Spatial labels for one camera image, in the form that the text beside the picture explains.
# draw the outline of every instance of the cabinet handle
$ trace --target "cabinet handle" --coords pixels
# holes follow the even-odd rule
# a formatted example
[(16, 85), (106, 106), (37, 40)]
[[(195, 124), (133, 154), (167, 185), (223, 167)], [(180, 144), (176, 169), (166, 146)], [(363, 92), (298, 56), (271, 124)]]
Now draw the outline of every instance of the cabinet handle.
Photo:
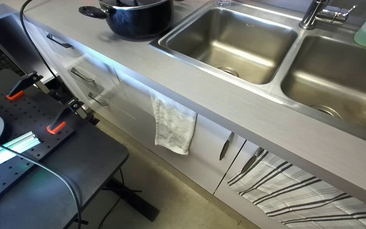
[(229, 150), (231, 144), (233, 143), (233, 139), (234, 139), (234, 132), (231, 134), (229, 139), (223, 145), (223, 149), (222, 149), (222, 153), (220, 153), (220, 160), (224, 159), (227, 151)]
[(49, 33), (46, 37), (64, 48), (74, 48), (71, 43), (58, 41), (58, 38), (55, 38), (51, 33)]
[(250, 167), (255, 164), (256, 159), (257, 159), (264, 151), (265, 151), (264, 148), (259, 148), (259, 149), (256, 150), (255, 155), (252, 155), (252, 157), (250, 158), (250, 160), (245, 164), (245, 167), (243, 167), (243, 169), (242, 169), (242, 173), (246, 173), (246, 172), (250, 169)]
[(93, 84), (96, 85), (96, 82), (86, 75), (83, 75), (77, 68), (72, 68), (71, 70), (73, 74), (76, 74), (78, 78), (81, 78), (82, 80), (90, 83), (90, 84)]
[(101, 104), (101, 106), (104, 106), (104, 107), (107, 107), (107, 106), (109, 106), (109, 103), (106, 103), (106, 102), (100, 102), (100, 101), (97, 101), (97, 99), (95, 98), (95, 96), (93, 96), (92, 92), (90, 92), (88, 96), (90, 96), (90, 98), (93, 99), (96, 103), (98, 103), (98, 104)]

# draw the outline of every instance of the towel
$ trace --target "towel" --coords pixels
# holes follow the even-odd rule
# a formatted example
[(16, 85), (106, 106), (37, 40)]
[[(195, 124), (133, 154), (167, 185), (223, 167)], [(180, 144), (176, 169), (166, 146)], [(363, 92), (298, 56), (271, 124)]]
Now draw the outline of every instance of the towel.
[(365, 202), (267, 150), (229, 186), (289, 228), (366, 229)]
[(195, 134), (196, 113), (159, 93), (152, 93), (152, 102), (157, 120), (156, 145), (189, 155)]

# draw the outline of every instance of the sink basin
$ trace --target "sink basin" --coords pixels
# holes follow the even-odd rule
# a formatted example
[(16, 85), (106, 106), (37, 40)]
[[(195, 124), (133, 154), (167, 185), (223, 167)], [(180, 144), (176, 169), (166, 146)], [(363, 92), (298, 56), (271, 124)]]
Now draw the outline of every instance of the sink basin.
[(366, 129), (366, 48), (307, 37), (281, 88), (297, 102)]
[(254, 84), (266, 84), (295, 40), (288, 27), (215, 8), (159, 45)]

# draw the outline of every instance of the white countertop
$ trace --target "white countertop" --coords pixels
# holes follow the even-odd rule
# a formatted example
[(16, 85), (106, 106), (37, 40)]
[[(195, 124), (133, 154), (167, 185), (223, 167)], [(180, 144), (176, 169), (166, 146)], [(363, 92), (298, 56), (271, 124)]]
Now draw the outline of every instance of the white countertop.
[[(20, 10), (25, 0), (0, 0)], [(205, 0), (176, 3), (177, 18)], [(144, 84), (366, 201), (366, 141), (112, 33), (79, 14), (97, 0), (34, 0), (27, 15), (112, 59)]]

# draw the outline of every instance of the floor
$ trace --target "floor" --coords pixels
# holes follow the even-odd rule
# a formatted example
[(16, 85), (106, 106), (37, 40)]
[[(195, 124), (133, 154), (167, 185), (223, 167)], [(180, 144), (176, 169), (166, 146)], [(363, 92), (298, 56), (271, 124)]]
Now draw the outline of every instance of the floor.
[[(154, 153), (109, 126), (102, 122), (98, 125), (102, 131), (126, 145), (132, 154), (123, 167), (126, 185), (133, 190), (143, 190), (140, 196), (157, 206), (161, 214), (152, 223), (121, 200), (102, 229), (257, 229)], [(83, 229), (98, 229), (118, 200), (114, 192), (101, 191), (83, 213), (83, 219), (90, 221)]]

